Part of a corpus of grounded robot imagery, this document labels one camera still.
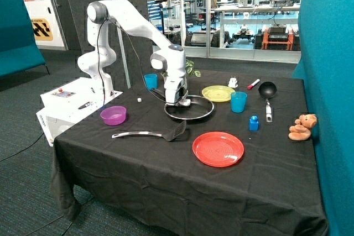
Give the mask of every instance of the glass window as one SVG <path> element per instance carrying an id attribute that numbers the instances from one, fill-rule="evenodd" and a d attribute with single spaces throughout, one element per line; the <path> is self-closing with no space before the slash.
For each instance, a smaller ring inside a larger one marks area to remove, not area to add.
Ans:
<path id="1" fill-rule="evenodd" d="M 301 0 L 167 0 L 162 8 L 154 2 L 148 0 L 151 22 L 187 56 L 300 59 Z"/>

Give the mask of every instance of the yellow plate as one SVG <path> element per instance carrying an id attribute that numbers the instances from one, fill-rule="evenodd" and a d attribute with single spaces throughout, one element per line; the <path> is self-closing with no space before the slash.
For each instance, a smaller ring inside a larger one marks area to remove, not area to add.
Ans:
<path id="1" fill-rule="evenodd" d="M 231 99 L 231 93 L 235 90 L 226 86 L 210 86 L 204 88 L 201 93 L 212 102 L 227 102 Z"/>

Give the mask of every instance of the teal cup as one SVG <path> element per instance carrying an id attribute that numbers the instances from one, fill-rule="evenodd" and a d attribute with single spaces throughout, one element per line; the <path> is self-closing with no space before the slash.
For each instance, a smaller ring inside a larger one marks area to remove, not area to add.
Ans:
<path id="1" fill-rule="evenodd" d="M 247 102 L 247 94 L 242 91 L 231 93 L 231 111 L 242 113 Z"/>
<path id="2" fill-rule="evenodd" d="M 149 90 L 158 87 L 158 78 L 156 74 L 147 74 L 144 76 L 146 87 Z"/>

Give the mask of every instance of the red plate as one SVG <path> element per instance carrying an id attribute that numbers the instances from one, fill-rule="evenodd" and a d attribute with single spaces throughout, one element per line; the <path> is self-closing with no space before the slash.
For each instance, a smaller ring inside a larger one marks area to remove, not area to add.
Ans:
<path id="1" fill-rule="evenodd" d="M 224 132 L 209 132 L 197 137 L 193 142 L 193 152 L 206 165 L 228 167 L 243 155 L 241 141 Z"/>

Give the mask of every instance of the marker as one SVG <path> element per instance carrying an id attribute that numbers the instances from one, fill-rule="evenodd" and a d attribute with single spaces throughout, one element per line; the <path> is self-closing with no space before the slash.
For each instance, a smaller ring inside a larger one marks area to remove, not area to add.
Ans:
<path id="1" fill-rule="evenodd" d="M 86 102 L 84 105 L 79 107 L 79 110 L 84 109 L 84 108 L 86 108 L 86 107 L 88 107 L 88 106 L 90 106 L 92 104 L 93 104 L 93 102 Z"/>
<path id="2" fill-rule="evenodd" d="M 254 81 L 251 85 L 249 85 L 249 86 L 247 87 L 247 89 L 248 89 L 248 90 L 251 90 L 255 85 L 257 85 L 257 83 L 258 83 L 259 81 L 261 81 L 261 80 L 260 80 L 260 79 L 257 79 L 257 80 Z"/>

